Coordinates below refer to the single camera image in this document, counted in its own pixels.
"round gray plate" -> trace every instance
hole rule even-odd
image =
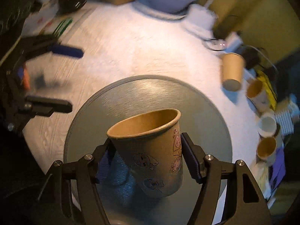
[[[128,117],[147,111],[176,108],[181,111],[180,131],[207,154],[232,161],[229,131],[215,105],[200,91],[182,81],[162,76],[135,76],[119,80],[94,94],[76,114],[64,147],[64,162],[79,160],[102,145],[107,130]],[[197,201],[201,185],[189,174],[184,162],[182,187],[173,195],[154,199],[146,196],[117,154],[107,178],[97,186],[110,221],[127,224],[184,225]],[[221,182],[220,195],[226,182]],[[78,198],[76,186],[72,187]]]

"cartoon drawing on cup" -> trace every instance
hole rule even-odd
[[[171,171],[176,173],[180,170],[181,166],[182,166],[182,156],[181,156],[181,151],[179,150],[178,155],[174,155],[175,157],[177,157],[175,159],[175,161],[173,162],[172,166],[171,166]]]
[[[159,188],[165,186],[163,180],[156,178],[147,178],[144,180],[144,185],[151,190],[159,190]]]
[[[136,165],[150,170],[154,170],[154,167],[159,164],[153,157],[141,153],[134,155],[133,160]]]
[[[177,129],[174,130],[173,139],[174,139],[173,151],[176,151],[178,149],[181,150],[180,133],[179,131],[177,131]]]

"metal screw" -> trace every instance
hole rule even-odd
[[[24,109],[25,109],[25,110],[30,110],[31,107],[32,107],[32,104],[31,104],[31,103],[25,103],[25,104],[24,104]]]
[[[244,166],[245,165],[245,162],[243,160],[238,160],[237,161],[237,164],[240,165],[240,166]]]
[[[14,127],[15,127],[14,124],[10,123],[10,124],[8,124],[7,129],[8,129],[8,131],[13,131]]]
[[[92,154],[86,154],[85,156],[84,156],[84,159],[86,159],[86,160],[91,160],[93,158],[93,155]]]
[[[57,160],[53,163],[53,166],[58,167],[62,164],[62,162],[60,160]]]
[[[211,160],[214,159],[214,156],[211,155],[211,154],[208,154],[208,155],[205,156],[205,159],[211,161]]]

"purple package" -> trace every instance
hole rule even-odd
[[[285,176],[284,150],[282,147],[276,150],[276,160],[272,168],[273,173],[270,178],[270,186],[273,192]]]

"white table surface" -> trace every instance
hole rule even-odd
[[[32,81],[44,74],[47,87],[34,88],[35,94],[73,103],[72,113],[35,117],[23,131],[44,172],[53,161],[63,160],[68,129],[87,99],[110,83],[143,74],[174,77],[202,91],[227,124],[232,140],[232,162],[243,159],[250,166],[256,156],[259,135],[254,108],[245,96],[246,82],[237,93],[224,90],[220,59],[180,23],[153,19],[136,11],[130,3],[122,6],[99,3],[77,25],[73,35],[63,41],[83,47],[82,59],[47,54],[27,63]],[[214,223],[221,220],[225,193],[219,199]]]

